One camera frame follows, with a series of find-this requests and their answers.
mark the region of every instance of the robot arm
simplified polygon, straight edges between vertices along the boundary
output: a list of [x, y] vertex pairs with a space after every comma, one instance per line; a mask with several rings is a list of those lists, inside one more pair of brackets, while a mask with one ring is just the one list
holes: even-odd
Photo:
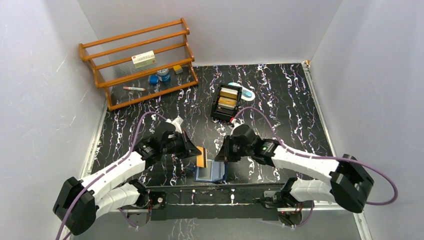
[[128, 178], [157, 163], [164, 154], [175, 154], [180, 159], [202, 154], [181, 130], [182, 122], [180, 117], [173, 121], [168, 119], [161, 122], [152, 135], [142, 138], [132, 152], [125, 154], [129, 154], [128, 158], [122, 157], [80, 180], [75, 177], [66, 180], [54, 204], [53, 212], [63, 220], [78, 193], [101, 174], [104, 176], [93, 183], [76, 202], [65, 223], [72, 234], [85, 232], [96, 218], [112, 210], [127, 205], [145, 207], [149, 202], [149, 192], [136, 179], [125, 183]]
[[215, 158], [218, 162], [237, 162], [241, 157], [251, 157], [262, 165], [291, 169], [306, 174], [314, 180], [290, 178], [283, 189], [272, 197], [265, 197], [269, 206], [290, 205], [304, 201], [336, 202], [354, 213], [361, 213], [374, 180], [358, 164], [328, 159], [312, 159], [311, 153], [289, 148], [295, 155], [273, 139], [261, 139], [245, 124], [235, 127], [224, 137], [222, 148]]

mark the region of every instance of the blue jar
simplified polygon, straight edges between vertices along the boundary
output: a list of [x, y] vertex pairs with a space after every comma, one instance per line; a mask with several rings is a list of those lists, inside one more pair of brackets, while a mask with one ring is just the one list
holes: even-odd
[[156, 72], [156, 74], [157, 74], [157, 77], [159, 78], [159, 80], [161, 82], [166, 83], [169, 80], [171, 80], [171, 75], [170, 75], [170, 71], [168, 70], [168, 68], [164, 68], [164, 69], [158, 70]]

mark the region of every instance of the pen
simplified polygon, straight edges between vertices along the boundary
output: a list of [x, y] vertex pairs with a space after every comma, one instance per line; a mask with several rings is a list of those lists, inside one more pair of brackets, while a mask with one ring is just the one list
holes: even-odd
[[123, 89], [126, 89], [126, 90], [137, 90], [137, 91], [146, 91], [145, 88], [142, 88], [142, 87], [132, 87], [132, 86], [124, 86]]

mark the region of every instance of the floor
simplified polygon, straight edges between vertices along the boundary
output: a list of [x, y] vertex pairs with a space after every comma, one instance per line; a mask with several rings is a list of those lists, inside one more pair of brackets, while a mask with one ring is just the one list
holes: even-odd
[[[231, 132], [226, 123], [210, 118], [213, 96], [219, 83], [231, 82], [237, 82], [255, 92], [255, 99], [242, 100], [241, 106], [255, 107], [269, 115], [277, 135], [286, 144], [318, 155], [331, 154], [300, 63], [199, 66], [194, 70], [200, 81], [198, 86], [107, 112], [93, 173], [121, 158], [129, 150], [129, 142], [134, 137], [132, 130], [145, 111], [159, 112], [171, 119], [181, 116], [184, 119], [181, 127], [187, 131], [194, 144], [205, 147], [209, 158], [213, 159], [221, 148], [224, 136]], [[190, 81], [190, 77], [185, 74], [173, 80], [186, 82]], [[125, 94], [116, 98], [119, 101], [119, 99], [138, 98], [138, 95]], [[269, 126], [258, 113], [247, 110], [242, 118], [244, 123], [252, 126], [262, 138], [272, 137]], [[144, 121], [146, 127], [139, 132], [138, 137], [152, 133], [159, 121], [155, 116], [148, 117]], [[194, 158], [180, 160], [166, 156], [162, 162], [156, 163], [135, 178], [147, 186], [207, 184], [194, 182], [194, 173], [191, 171], [194, 163]], [[284, 183], [291, 177], [304, 176], [287, 169], [259, 165], [246, 157], [228, 165], [226, 183]]]
[[[219, 83], [231, 82], [238, 82], [255, 92], [254, 101], [242, 101], [241, 105], [253, 106], [269, 116], [277, 135], [286, 144], [318, 155], [331, 155], [325, 130], [300, 63], [199, 66], [194, 70], [200, 81], [198, 86], [107, 112], [93, 173], [121, 158], [128, 151], [138, 117], [145, 111], [156, 111], [171, 119], [181, 116], [184, 119], [182, 128], [187, 131], [194, 144], [205, 147], [209, 158], [214, 158], [223, 137], [231, 132], [226, 123], [210, 118], [214, 91]], [[190, 81], [190, 78], [191, 76], [184, 75], [178, 79], [175, 77], [172, 81], [183, 83]], [[137, 96], [126, 94], [117, 96], [116, 100], [119, 102], [120, 99], [134, 97]], [[271, 138], [269, 126], [258, 113], [248, 110], [242, 118], [262, 138]], [[158, 123], [157, 117], [148, 117], [138, 137], [152, 133]], [[179, 160], [167, 156], [162, 162], [134, 178], [147, 186], [212, 184], [194, 182], [194, 173], [191, 171], [194, 163], [194, 159]], [[284, 183], [290, 177], [309, 178], [292, 170], [262, 166], [245, 158], [237, 163], [229, 163], [228, 178], [223, 184]], [[138, 231], [128, 227], [119, 212], [112, 212], [99, 218], [87, 232], [74, 239], [269, 240], [284, 237], [331, 240], [340, 239], [341, 234], [343, 239], [360, 239], [353, 214], [344, 210], [317, 210], [302, 230], [295, 231], [282, 229], [279, 221], [269, 222], [255, 218], [169, 219], [150, 221]]]

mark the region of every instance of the shelf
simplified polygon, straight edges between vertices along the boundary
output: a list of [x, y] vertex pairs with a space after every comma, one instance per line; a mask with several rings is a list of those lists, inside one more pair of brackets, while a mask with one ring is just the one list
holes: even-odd
[[[97, 88], [104, 90], [109, 109], [115, 110], [199, 83], [193, 70], [195, 57], [187, 40], [189, 33], [186, 21], [181, 18], [94, 42], [80, 43], [79, 55], [91, 68]], [[154, 52], [156, 63], [136, 69], [131, 57], [148, 51]], [[175, 75], [172, 70], [175, 65], [185, 66], [182, 74], [191, 81], [171, 81], [168, 85], [161, 83], [155, 90], [151, 89], [148, 76], [164, 68]], [[128, 96], [128, 92], [122, 92], [127, 91], [123, 90], [123, 86], [132, 85], [148, 90], [135, 93], [137, 96], [121, 97]]]

